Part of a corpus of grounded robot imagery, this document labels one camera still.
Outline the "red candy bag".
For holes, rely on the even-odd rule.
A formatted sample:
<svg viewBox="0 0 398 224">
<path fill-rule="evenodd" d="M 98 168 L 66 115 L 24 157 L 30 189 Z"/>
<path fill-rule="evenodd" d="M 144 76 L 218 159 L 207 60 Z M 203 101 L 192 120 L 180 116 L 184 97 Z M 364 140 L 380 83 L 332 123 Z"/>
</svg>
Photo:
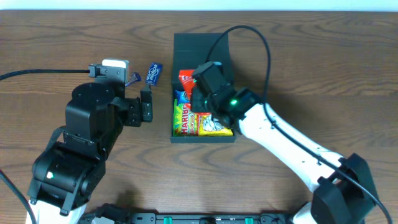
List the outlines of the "red candy bag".
<svg viewBox="0 0 398 224">
<path fill-rule="evenodd" d="M 196 80 L 192 77 L 194 70 L 180 70 L 178 74 L 178 79 L 183 86 L 183 90 L 186 91 L 189 99 L 192 98 L 193 88 L 196 87 Z M 192 108 L 191 102 L 186 104 L 179 104 L 177 106 L 187 106 L 188 109 Z"/>
</svg>

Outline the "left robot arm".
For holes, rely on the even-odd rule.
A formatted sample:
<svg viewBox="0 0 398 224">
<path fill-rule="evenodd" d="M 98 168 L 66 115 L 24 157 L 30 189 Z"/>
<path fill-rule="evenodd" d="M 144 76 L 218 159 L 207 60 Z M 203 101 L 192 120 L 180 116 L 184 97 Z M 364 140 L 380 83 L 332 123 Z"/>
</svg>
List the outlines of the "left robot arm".
<svg viewBox="0 0 398 224">
<path fill-rule="evenodd" d="M 137 98 L 124 85 L 84 83 L 72 91 L 64 126 L 32 166 L 27 223 L 77 223 L 106 172 L 106 160 L 125 126 L 150 123 L 149 85 Z"/>
</svg>

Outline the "blue Oreo cookie pack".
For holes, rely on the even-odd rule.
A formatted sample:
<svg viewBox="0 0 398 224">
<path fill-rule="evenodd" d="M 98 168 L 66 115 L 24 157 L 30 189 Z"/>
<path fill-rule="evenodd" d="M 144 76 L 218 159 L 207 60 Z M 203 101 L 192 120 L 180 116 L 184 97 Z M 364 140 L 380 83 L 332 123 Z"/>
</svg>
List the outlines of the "blue Oreo cookie pack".
<svg viewBox="0 0 398 224">
<path fill-rule="evenodd" d="M 186 93 L 186 91 L 175 90 L 175 98 L 177 100 L 177 105 L 186 104 L 190 102 L 190 99 Z"/>
</svg>

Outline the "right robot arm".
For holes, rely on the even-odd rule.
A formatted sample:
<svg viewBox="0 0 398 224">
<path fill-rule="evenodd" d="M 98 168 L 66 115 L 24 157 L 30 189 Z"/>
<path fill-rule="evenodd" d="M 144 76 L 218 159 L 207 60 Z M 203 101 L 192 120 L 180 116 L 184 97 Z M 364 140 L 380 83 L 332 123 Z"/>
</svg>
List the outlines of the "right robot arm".
<svg viewBox="0 0 398 224">
<path fill-rule="evenodd" d="M 200 65 L 192 77 L 214 118 L 265 147 L 312 192 L 312 201 L 289 217 L 289 223 L 362 223 L 376 206 L 376 188 L 362 157 L 345 158 L 322 147 L 252 91 L 236 91 L 219 62 Z"/>
</svg>

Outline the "yellow candy bag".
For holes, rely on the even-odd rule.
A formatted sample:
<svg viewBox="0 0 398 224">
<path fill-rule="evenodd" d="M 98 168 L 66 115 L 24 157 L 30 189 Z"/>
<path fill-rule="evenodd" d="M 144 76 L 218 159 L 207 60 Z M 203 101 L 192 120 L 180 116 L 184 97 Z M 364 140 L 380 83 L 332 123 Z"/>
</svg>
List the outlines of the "yellow candy bag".
<svg viewBox="0 0 398 224">
<path fill-rule="evenodd" d="M 224 127 L 217 118 L 209 115 L 201 115 L 199 117 L 199 136 L 232 136 L 233 131 Z"/>
</svg>

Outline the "Haribo gummy candy bag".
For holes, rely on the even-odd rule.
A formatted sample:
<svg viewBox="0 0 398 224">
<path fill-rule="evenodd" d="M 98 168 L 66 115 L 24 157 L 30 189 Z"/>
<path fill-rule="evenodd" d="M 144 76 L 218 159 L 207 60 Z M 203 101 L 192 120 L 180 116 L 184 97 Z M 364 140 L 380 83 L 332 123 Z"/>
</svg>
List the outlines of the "Haribo gummy candy bag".
<svg viewBox="0 0 398 224">
<path fill-rule="evenodd" d="M 192 112 L 186 103 L 174 101 L 174 136 L 197 136 L 199 130 L 199 115 Z"/>
</svg>

